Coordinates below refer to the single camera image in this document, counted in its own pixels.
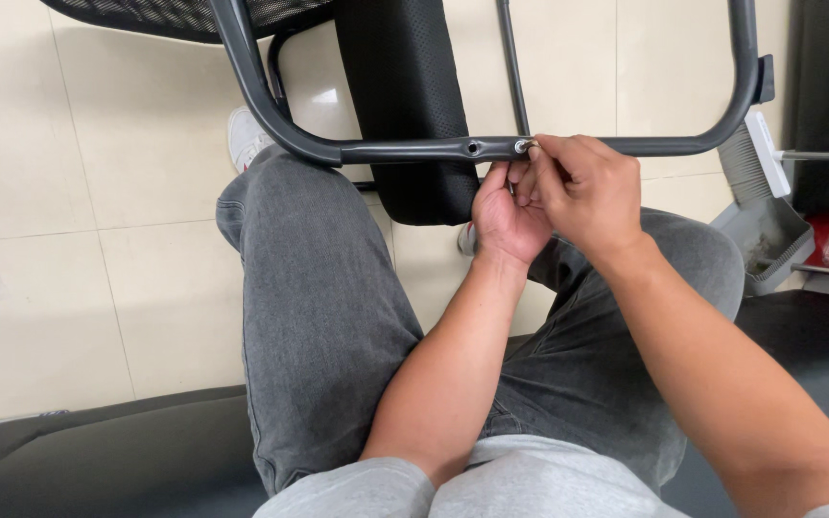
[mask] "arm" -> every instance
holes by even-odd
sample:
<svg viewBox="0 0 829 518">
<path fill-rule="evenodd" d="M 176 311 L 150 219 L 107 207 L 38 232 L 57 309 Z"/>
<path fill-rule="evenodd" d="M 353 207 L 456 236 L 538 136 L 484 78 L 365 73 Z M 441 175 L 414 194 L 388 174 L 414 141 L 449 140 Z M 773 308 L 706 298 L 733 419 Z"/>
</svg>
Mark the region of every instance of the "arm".
<svg viewBox="0 0 829 518">
<path fill-rule="evenodd" d="M 514 202 L 507 173 L 508 164 L 496 164 L 476 195 L 482 248 L 440 321 L 386 387 L 360 460 L 402 458 L 435 487 L 466 466 L 495 397 L 529 264 L 552 233 L 542 209 Z"/>
<path fill-rule="evenodd" d="M 537 139 L 545 152 L 533 150 L 521 188 L 604 276 L 674 418 L 741 512 L 800 517 L 828 504 L 829 420 L 642 232 L 638 161 L 590 137 Z"/>
</svg>

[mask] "left hand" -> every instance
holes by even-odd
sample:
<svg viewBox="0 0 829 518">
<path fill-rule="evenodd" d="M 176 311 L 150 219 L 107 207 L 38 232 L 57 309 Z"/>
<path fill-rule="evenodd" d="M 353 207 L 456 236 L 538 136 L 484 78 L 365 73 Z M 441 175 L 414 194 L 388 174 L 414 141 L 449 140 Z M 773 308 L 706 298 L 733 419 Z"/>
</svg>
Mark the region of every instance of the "left hand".
<svg viewBox="0 0 829 518">
<path fill-rule="evenodd" d="M 529 162 L 495 162 L 473 201 L 473 222 L 479 254 L 530 266 L 552 236 L 552 223 L 539 204 L 520 205 L 506 181 L 523 176 Z"/>
</svg>

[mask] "leg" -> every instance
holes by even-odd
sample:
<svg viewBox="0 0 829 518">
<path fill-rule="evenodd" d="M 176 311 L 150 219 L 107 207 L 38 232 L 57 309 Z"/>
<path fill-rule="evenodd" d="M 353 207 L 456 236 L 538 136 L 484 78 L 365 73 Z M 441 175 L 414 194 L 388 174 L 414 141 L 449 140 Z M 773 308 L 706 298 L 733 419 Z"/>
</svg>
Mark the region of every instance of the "leg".
<svg viewBox="0 0 829 518">
<path fill-rule="evenodd" d="M 642 209 L 642 228 L 680 275 L 730 319 L 741 303 L 741 253 L 718 230 Z M 651 381 L 613 293 L 569 242 L 554 238 L 530 277 L 558 295 L 543 327 L 505 362 L 484 431 L 571 441 L 625 463 L 660 490 L 686 438 Z"/>
<path fill-rule="evenodd" d="M 225 188 L 216 220 L 245 269 L 254 459 L 273 496 L 356 460 L 423 336 L 376 222 L 335 171 L 267 147 Z"/>
</svg>

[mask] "tile floor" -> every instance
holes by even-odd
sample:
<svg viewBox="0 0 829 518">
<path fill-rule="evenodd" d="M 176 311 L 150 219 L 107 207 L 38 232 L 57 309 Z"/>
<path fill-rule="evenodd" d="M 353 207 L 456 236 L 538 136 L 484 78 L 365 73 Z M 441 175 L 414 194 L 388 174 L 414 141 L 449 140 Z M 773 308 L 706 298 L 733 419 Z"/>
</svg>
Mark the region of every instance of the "tile floor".
<svg viewBox="0 0 829 518">
<path fill-rule="evenodd" d="M 514 0 L 534 131 L 708 128 L 732 81 L 725 5 Z M 470 130 L 513 134 L 495 3 L 446 7 Z M 787 13 L 788 0 L 757 5 L 780 85 Z M 298 123 L 359 137 L 333 26 L 293 38 L 282 59 Z M 219 47 L 0 0 L 0 418 L 241 382 L 241 270 L 212 220 L 234 175 L 225 121 L 239 104 Z M 781 101 L 762 111 L 778 135 Z M 708 221 L 731 203 L 714 153 L 643 162 L 645 205 Z M 367 203 L 429 328 L 468 267 L 458 229 L 406 227 Z M 527 288 L 513 333 L 535 330 L 552 297 Z"/>
</svg>

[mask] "person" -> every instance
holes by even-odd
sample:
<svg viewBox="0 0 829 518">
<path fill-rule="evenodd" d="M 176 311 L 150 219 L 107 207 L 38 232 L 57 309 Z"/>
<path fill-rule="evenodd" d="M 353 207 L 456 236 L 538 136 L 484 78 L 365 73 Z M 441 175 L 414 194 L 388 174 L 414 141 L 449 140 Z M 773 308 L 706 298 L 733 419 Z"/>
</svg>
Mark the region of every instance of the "person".
<svg viewBox="0 0 829 518">
<path fill-rule="evenodd" d="M 659 495 L 688 437 L 743 515 L 829 518 L 829 420 L 731 324 L 735 245 L 640 208 L 636 159 L 536 138 L 485 177 L 425 336 L 353 184 L 233 113 L 255 516 L 683 516 Z M 557 296 L 505 357 L 528 278 Z"/>
</svg>

